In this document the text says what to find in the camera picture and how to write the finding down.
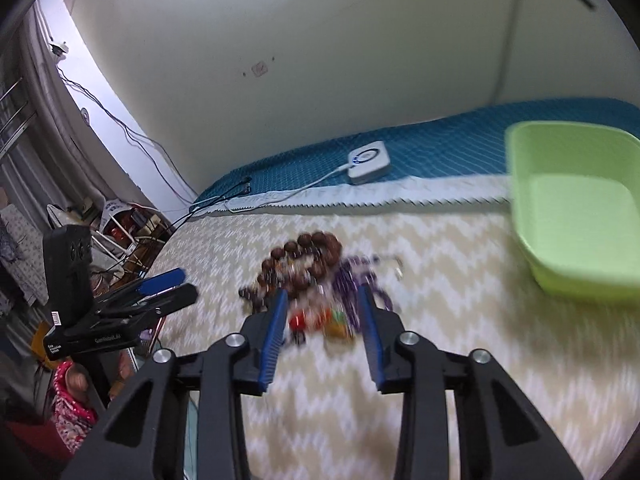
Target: beige patterned tablecloth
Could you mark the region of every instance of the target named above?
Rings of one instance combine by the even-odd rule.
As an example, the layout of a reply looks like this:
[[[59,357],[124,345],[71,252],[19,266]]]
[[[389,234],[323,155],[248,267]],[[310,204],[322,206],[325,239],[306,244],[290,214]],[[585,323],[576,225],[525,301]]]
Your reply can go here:
[[[609,468],[640,419],[640,309],[547,297],[507,214],[201,218],[182,227],[153,266],[153,274],[183,267],[200,291],[196,305],[167,320],[162,343],[186,354],[238,330],[248,313],[238,288],[255,279],[274,245],[317,229],[334,232],[345,254],[398,254],[402,282],[391,265],[378,275],[405,327],[447,351],[490,350],[585,478]],[[284,349],[269,392],[243,406],[250,466],[261,478],[393,476],[401,397],[376,392],[360,340],[339,351],[317,335]]]

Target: person's foot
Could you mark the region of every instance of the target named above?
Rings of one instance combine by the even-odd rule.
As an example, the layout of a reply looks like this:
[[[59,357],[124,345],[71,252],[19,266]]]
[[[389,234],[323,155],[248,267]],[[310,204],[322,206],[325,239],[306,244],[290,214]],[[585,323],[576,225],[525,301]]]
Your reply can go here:
[[[87,380],[86,375],[79,370],[77,365],[72,365],[69,370],[66,371],[65,383],[66,390],[69,394],[71,394],[75,400],[86,406],[89,401],[89,397],[86,393],[89,389],[89,381]]]

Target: blue fabric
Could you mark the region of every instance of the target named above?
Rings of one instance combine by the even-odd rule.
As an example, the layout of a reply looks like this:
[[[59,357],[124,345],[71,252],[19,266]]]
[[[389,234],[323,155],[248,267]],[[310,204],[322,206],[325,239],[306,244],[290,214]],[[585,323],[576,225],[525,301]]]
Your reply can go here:
[[[245,176],[252,178],[252,194],[297,189],[347,162],[351,150],[375,140],[385,142],[392,164],[392,169],[379,181],[406,176],[433,178],[506,173],[504,131],[520,121],[604,124],[640,138],[640,110],[616,99],[568,98],[496,105],[427,123],[381,128],[279,153],[227,173],[197,201],[219,195]],[[328,178],[322,185],[346,182],[345,172]]]

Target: charging cable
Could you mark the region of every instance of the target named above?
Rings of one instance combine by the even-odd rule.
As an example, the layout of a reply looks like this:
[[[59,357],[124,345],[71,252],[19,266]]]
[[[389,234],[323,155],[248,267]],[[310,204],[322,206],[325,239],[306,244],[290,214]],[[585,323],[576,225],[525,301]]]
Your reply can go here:
[[[343,164],[341,166],[338,166],[337,168],[335,168],[335,170],[330,171],[325,176],[321,176],[318,180],[314,180],[313,182],[311,182],[309,184],[306,184],[306,186],[299,187],[298,189],[294,189],[288,195],[286,195],[286,196],[284,196],[282,198],[275,198],[274,200],[267,200],[267,202],[262,202],[261,204],[255,205],[253,207],[245,207],[245,208],[241,207],[241,208],[238,208],[238,209],[231,209],[229,207],[229,205],[228,205],[229,200],[226,200],[224,202],[225,209],[227,211],[229,211],[230,213],[247,213],[249,211],[254,211],[254,210],[258,209],[258,208],[264,207],[266,205],[271,205],[271,204],[277,204],[279,202],[284,202],[285,200],[288,200],[292,196],[300,193],[301,191],[304,191],[305,189],[309,189],[310,187],[313,187],[316,184],[320,184],[323,180],[328,179],[330,176],[334,176],[336,173],[341,173],[343,171],[346,171],[350,167],[351,167],[351,164],[349,164],[349,163]]]

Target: black cable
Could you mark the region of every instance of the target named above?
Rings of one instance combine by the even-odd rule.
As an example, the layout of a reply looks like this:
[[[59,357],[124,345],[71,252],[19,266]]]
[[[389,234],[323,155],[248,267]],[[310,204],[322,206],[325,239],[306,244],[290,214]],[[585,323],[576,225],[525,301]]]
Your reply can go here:
[[[160,168],[158,167],[158,164],[156,163],[156,160],[146,150],[146,148],[142,145],[142,143],[140,143],[140,141],[138,139],[136,139],[135,137],[139,137],[140,139],[144,139],[144,140],[148,141],[151,144],[155,144],[155,145],[159,146],[162,149],[162,151],[164,152],[164,154],[166,155],[166,157],[168,158],[168,160],[171,162],[171,165],[174,168],[175,172],[178,174],[178,176],[180,176],[180,178],[183,180],[185,185],[187,185],[187,187],[189,187],[189,189],[191,189],[191,191],[195,194],[195,191],[193,190],[193,188],[191,188],[191,186],[189,186],[189,184],[187,184],[187,182],[185,181],[184,177],[182,176],[182,174],[180,173],[180,171],[176,167],[176,165],[175,165],[174,161],[172,160],[171,156],[169,156],[169,154],[167,153],[167,150],[164,148],[164,146],[160,142],[157,142],[156,140],[153,140],[153,139],[149,139],[148,137],[145,137],[144,135],[139,134],[138,132],[136,132],[136,131],[132,130],[131,128],[129,128],[129,126],[127,126],[126,123],[124,123],[121,119],[119,119],[118,117],[113,115],[109,110],[107,110],[107,108],[105,108],[104,105],[100,102],[100,99],[98,99],[95,95],[93,95],[90,91],[88,91],[84,86],[82,86],[80,83],[77,83],[77,82],[69,79],[65,75],[64,71],[61,68],[58,68],[58,71],[60,72],[61,78],[65,83],[68,83],[75,90],[78,90],[78,91],[82,92],[86,97],[91,99],[91,101],[96,103],[102,109],[102,111],[104,111],[118,126],[120,126],[124,130],[124,133],[125,133],[125,136],[127,138],[127,141],[129,141],[130,144],[131,144],[131,141],[135,142],[136,145],[139,147],[139,149],[142,150],[145,153],[145,155],[152,161],[153,165],[156,168],[156,171],[158,172],[160,177],[162,177],[162,180],[164,180],[165,184],[167,184],[167,186],[169,186],[169,188],[175,193],[175,195],[178,198],[180,198],[181,200],[183,200],[184,202],[187,202],[187,203],[191,202],[191,200],[188,200],[185,197],[181,196],[180,193],[178,193],[174,189],[174,187],[165,178],[164,174],[162,174],[162,172],[160,171]]]

